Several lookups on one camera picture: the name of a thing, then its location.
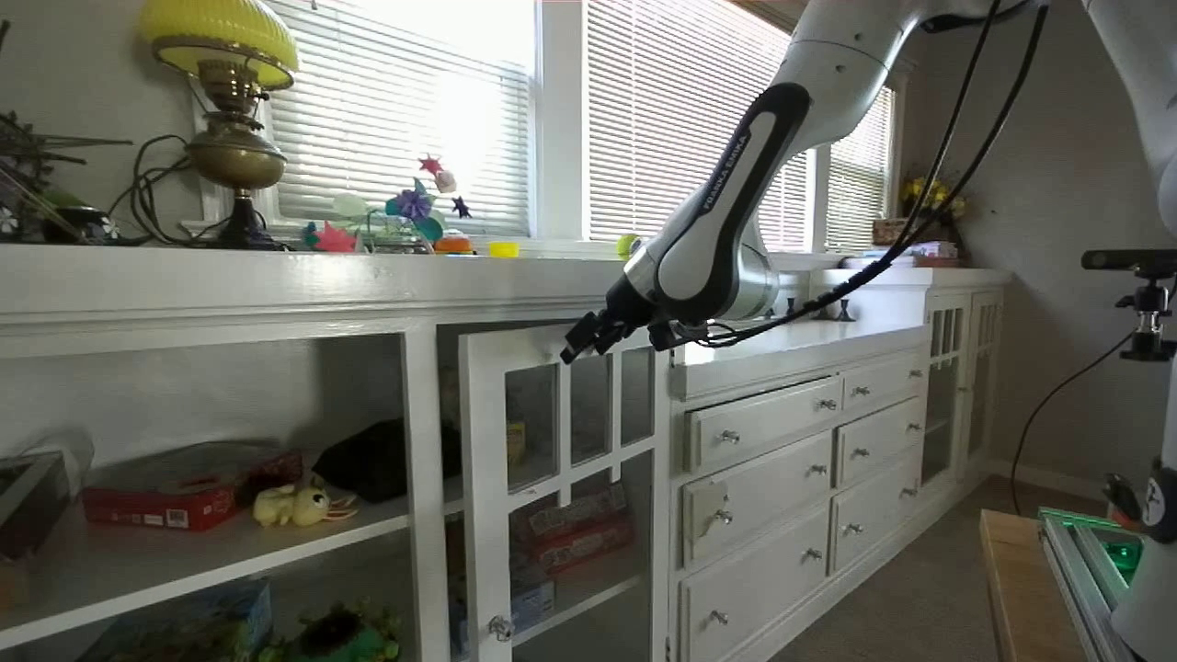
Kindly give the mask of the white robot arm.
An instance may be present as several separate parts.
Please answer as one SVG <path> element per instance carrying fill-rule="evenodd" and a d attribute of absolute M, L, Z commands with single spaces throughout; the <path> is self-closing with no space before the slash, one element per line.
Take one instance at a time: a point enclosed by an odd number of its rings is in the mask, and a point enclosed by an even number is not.
<path fill-rule="evenodd" d="M 1047 10 L 1047 0 L 811 0 L 773 84 L 751 101 L 706 186 L 624 263 L 606 307 L 565 333 L 564 361 L 584 349 L 606 352 L 637 328 L 667 349 L 735 346 L 791 320 L 769 320 L 776 282 L 751 266 L 744 242 L 769 182 L 795 156 L 842 141 L 866 118 L 916 26 L 988 34 L 1025 4 Z M 1159 219 L 1175 226 L 1177 4 L 1083 0 L 1083 8 L 1128 94 Z"/>

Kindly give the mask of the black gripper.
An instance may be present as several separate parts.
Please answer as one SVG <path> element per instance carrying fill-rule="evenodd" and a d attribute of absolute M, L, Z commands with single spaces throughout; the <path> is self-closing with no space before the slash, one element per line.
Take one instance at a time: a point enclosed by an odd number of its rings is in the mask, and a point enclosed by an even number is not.
<path fill-rule="evenodd" d="M 564 365 L 575 365 L 584 349 L 610 349 L 632 333 L 648 333 L 655 349 L 671 349 L 679 344 L 671 318 L 662 318 L 628 279 L 618 279 L 606 291 L 601 314 L 584 314 L 572 333 L 565 346 L 559 349 Z"/>

